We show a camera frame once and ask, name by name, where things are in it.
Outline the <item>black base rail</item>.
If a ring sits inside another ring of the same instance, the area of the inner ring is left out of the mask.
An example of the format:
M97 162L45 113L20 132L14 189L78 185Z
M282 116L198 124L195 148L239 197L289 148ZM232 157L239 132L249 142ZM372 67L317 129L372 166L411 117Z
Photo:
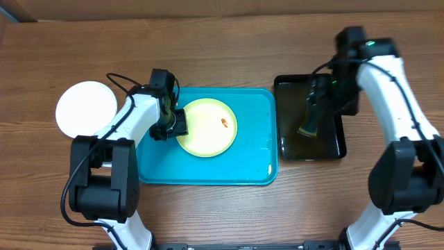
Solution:
M251 245L195 245L160 244L156 249L161 250L339 250L344 249L335 241L306 241L295 244L251 244Z

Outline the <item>yellow-green plate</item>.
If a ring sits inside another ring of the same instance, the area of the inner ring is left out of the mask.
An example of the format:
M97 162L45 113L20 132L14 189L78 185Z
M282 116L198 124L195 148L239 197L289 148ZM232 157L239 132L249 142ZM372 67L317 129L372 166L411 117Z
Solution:
M209 158L226 151L237 136L237 118L222 101L197 99L184 107L188 134L177 137L193 156Z

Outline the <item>white plate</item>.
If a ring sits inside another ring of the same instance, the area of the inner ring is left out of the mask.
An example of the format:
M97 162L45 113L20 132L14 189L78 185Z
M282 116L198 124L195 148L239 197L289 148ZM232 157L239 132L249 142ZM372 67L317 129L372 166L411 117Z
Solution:
M60 97L55 120L67 136L90 136L109 124L117 113L113 91L97 81L83 81L71 86Z

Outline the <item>teal plastic tray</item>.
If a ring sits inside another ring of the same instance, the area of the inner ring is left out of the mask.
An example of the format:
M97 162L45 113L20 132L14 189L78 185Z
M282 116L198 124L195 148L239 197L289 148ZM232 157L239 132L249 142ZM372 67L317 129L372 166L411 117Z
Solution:
M202 98L227 104L237 119L237 136L223 153L202 158L186 152L177 139L138 144L140 181L167 185L268 185L278 175L275 99L264 88L184 87L179 108Z

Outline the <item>black water tray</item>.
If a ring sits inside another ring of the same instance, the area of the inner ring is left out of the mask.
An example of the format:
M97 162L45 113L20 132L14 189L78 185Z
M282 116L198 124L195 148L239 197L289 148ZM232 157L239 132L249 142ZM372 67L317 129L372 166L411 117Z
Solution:
M279 152L283 160L327 160L346 156L343 123L327 115L318 124L317 136L298 129L305 120L311 84L308 74L279 75L274 80Z

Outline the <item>green yellow sponge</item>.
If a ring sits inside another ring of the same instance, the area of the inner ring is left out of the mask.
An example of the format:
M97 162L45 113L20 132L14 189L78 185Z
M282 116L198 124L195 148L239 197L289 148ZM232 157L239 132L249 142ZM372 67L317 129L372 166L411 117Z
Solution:
M320 105L308 105L298 128L298 132L304 136L317 137L318 127L325 116L325 109Z

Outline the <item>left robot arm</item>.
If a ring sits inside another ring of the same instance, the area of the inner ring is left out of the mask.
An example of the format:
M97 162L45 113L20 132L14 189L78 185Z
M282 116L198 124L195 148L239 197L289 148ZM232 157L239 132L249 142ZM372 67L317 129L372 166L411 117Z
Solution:
M179 82L166 69L153 69L147 84L135 82L125 93L123 108L109 124L73 139L60 212L72 226L102 228L113 249L156 249L137 212L136 149L145 135L155 141L186 135L186 115L176 107Z

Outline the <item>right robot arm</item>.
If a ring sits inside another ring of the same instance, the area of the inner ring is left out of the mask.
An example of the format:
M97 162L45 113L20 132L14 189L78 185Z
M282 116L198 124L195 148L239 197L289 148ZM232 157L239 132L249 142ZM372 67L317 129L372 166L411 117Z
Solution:
M417 214L443 201L443 139L422 112L404 63L390 38L370 40L360 26L335 38L336 54L325 63L331 80L310 76L303 135L318 134L326 115L355 115L359 93L373 107L385 150L368 177L370 202L339 240L341 249L383 249Z

